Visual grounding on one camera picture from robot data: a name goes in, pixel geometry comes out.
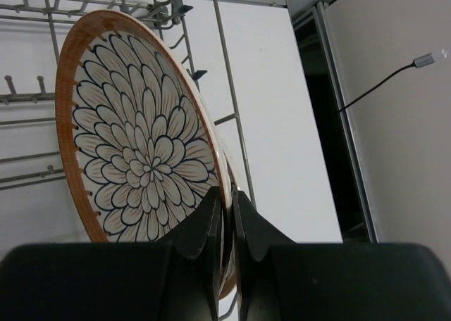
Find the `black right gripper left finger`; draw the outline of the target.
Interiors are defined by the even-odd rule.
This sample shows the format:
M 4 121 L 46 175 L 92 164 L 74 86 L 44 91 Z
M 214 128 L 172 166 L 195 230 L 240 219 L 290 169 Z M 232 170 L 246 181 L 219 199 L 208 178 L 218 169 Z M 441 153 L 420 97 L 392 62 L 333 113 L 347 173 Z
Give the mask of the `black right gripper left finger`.
M 199 206 L 157 244 L 165 251 L 157 284 L 157 320 L 217 320 L 223 218 L 221 192 Z

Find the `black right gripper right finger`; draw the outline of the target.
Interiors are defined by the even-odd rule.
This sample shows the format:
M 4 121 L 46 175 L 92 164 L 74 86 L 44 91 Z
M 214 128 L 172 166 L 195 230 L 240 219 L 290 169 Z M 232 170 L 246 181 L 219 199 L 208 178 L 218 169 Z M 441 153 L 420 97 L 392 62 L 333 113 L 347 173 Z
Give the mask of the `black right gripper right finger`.
M 260 215 L 243 191 L 233 192 L 240 320 L 298 320 L 293 261 L 297 244 Z

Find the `floral plate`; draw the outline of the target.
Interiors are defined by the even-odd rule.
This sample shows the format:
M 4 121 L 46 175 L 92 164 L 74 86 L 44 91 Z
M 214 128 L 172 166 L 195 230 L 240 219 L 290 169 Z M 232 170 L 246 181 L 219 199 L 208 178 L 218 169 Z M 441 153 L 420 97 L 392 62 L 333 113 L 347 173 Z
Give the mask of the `floral plate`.
M 170 48 L 138 19 L 98 10 L 67 34 L 55 114 L 63 169 L 93 242 L 152 242 L 231 178 L 199 90 Z

